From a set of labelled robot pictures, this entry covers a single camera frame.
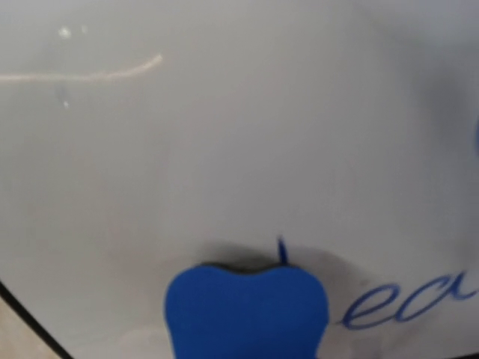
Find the white whiteboard black frame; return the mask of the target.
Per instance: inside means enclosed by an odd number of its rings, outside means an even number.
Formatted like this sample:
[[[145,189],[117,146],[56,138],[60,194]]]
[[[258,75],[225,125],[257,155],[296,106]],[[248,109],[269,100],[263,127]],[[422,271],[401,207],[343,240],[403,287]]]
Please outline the white whiteboard black frame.
[[[476,1],[3,1],[1,281],[171,358],[201,263],[318,276],[320,358],[478,353]]]

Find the blue whiteboard eraser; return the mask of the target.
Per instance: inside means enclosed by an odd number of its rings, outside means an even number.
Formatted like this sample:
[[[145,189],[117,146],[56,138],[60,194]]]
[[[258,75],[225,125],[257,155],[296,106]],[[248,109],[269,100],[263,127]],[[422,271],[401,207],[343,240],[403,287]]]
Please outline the blue whiteboard eraser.
[[[315,358],[329,302],[301,268],[240,274],[202,265],[172,280],[164,314],[176,358]]]

